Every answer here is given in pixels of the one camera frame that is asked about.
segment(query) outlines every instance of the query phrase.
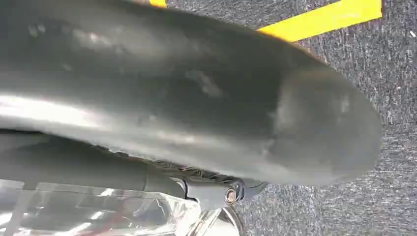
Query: mounting bolt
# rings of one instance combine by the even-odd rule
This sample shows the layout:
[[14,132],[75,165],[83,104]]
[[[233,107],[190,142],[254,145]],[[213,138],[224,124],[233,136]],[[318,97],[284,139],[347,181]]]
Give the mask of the mounting bolt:
[[228,206],[233,205],[236,202],[236,191],[232,188],[229,188],[226,191],[226,204]]

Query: scuff mark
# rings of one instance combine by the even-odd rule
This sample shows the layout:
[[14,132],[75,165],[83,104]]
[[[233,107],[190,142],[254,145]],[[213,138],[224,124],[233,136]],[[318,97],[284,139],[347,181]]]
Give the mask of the scuff mark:
[[349,96],[345,95],[343,97],[343,99],[340,102],[340,111],[341,113],[346,113],[349,111],[349,107],[350,107],[350,101],[349,101]]
[[64,68],[64,70],[66,71],[72,71],[72,66],[67,64],[67,63],[63,63],[62,67]]
[[223,96],[223,91],[214,82],[214,80],[211,77],[207,76],[203,71],[199,71],[199,70],[187,71],[185,76],[186,78],[197,82],[200,85],[203,93],[211,97]]

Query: yellow floor marking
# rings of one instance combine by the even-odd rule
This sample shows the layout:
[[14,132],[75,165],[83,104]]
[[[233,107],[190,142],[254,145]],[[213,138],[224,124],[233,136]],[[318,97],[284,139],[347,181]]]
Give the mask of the yellow floor marking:
[[149,0],[149,3],[154,6],[167,7],[165,0]]
[[382,0],[340,0],[258,29],[289,42],[382,17]]

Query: black fender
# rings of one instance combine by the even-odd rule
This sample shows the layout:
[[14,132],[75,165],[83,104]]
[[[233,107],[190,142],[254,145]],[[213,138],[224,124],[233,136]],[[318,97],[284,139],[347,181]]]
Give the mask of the black fender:
[[283,40],[123,0],[0,1],[0,128],[273,183],[371,169],[381,125]]

